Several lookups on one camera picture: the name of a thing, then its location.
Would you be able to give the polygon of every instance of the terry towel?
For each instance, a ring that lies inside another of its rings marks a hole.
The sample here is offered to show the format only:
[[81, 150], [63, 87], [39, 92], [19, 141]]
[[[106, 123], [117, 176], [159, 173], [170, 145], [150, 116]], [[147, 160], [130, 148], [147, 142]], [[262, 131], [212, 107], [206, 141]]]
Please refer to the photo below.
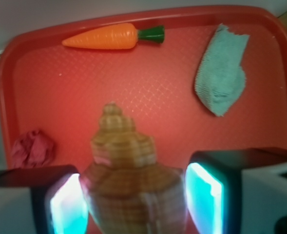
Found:
[[249, 35], [236, 35], [219, 25], [202, 58], [195, 92], [216, 116], [223, 116], [242, 94], [245, 73], [240, 66]]

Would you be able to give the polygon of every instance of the orange carrot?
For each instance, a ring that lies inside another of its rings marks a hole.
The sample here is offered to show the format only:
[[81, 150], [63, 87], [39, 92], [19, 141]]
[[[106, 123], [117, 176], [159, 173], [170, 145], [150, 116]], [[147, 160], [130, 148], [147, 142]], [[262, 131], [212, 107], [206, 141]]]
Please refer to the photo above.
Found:
[[162, 43], [164, 27], [139, 31], [131, 23], [121, 23], [90, 30], [62, 41], [62, 45], [88, 49], [131, 49], [138, 39]]

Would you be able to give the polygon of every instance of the brown striped shell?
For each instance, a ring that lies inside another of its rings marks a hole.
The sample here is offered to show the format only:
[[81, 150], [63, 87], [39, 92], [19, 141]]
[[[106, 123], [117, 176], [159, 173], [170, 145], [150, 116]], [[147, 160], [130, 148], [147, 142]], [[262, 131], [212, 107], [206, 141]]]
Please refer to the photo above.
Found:
[[80, 176], [89, 211], [105, 234], [181, 234], [187, 214], [183, 173], [156, 162], [153, 139], [114, 103], [92, 139], [95, 162]]

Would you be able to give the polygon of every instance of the glowing blue light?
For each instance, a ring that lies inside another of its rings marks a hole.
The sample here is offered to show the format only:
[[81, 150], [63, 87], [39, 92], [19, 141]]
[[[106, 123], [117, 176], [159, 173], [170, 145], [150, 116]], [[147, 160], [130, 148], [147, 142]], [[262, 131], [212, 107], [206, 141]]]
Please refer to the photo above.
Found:
[[50, 200], [52, 222], [56, 234], [84, 234], [88, 223], [88, 207], [84, 200], [79, 174], [73, 174]]
[[221, 234], [223, 230], [223, 184], [200, 164], [186, 170], [188, 209], [201, 234]]

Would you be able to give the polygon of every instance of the red tray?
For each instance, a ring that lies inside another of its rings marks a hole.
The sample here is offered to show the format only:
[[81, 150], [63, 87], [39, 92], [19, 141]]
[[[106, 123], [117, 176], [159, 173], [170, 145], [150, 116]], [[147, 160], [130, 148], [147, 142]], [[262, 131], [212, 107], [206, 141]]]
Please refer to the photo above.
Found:
[[[165, 25], [162, 45], [132, 50], [65, 48], [63, 39], [120, 22], [144, 29]], [[217, 26], [249, 34], [242, 66], [247, 83], [224, 117], [210, 113], [193, 91], [201, 57]], [[204, 6], [91, 19], [14, 38], [0, 59], [0, 118], [8, 167], [17, 137], [40, 128], [57, 144], [54, 165], [83, 171], [104, 104], [115, 101], [154, 136], [158, 160], [185, 169], [197, 150], [287, 149], [287, 33], [269, 12]], [[188, 233], [194, 233], [189, 225]]]

